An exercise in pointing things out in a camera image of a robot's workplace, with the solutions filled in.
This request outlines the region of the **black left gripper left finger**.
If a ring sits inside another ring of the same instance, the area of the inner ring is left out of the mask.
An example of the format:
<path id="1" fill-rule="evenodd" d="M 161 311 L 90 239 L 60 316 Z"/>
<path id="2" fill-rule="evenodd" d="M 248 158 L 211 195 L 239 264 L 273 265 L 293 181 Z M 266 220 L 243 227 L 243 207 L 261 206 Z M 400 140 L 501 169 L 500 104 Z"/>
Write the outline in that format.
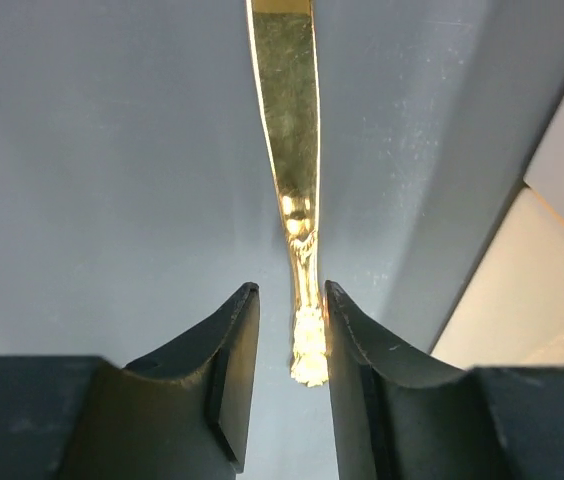
<path id="1" fill-rule="evenodd" d="M 0 479 L 233 479 L 245 464 L 259 289 L 118 367 L 0 356 Z"/>

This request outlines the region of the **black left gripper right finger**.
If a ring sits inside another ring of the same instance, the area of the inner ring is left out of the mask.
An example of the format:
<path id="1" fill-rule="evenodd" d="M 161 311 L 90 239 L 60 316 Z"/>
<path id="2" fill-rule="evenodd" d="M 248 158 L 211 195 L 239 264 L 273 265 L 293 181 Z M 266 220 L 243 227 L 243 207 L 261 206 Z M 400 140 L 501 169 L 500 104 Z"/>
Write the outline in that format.
<path id="1" fill-rule="evenodd" d="M 343 479 L 564 479 L 564 366 L 461 370 L 325 285 Z"/>

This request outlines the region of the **cream divided utensil box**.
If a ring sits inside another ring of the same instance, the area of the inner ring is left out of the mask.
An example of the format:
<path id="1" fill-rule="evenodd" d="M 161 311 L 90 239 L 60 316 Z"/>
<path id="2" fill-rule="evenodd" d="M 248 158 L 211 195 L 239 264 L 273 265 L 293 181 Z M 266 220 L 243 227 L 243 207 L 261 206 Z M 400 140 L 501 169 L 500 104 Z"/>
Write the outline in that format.
<path id="1" fill-rule="evenodd" d="M 433 355 L 564 365 L 564 97 Z"/>

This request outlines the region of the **gold butter knife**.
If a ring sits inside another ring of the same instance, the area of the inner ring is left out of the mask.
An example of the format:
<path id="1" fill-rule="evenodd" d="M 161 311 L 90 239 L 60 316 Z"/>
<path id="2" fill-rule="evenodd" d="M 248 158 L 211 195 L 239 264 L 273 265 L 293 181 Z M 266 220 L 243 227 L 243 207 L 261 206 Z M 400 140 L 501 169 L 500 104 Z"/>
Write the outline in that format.
<path id="1" fill-rule="evenodd" d="M 318 281 L 320 96 L 313 4 L 249 1 L 256 92 L 293 280 L 290 375 L 307 387 L 328 380 Z"/>

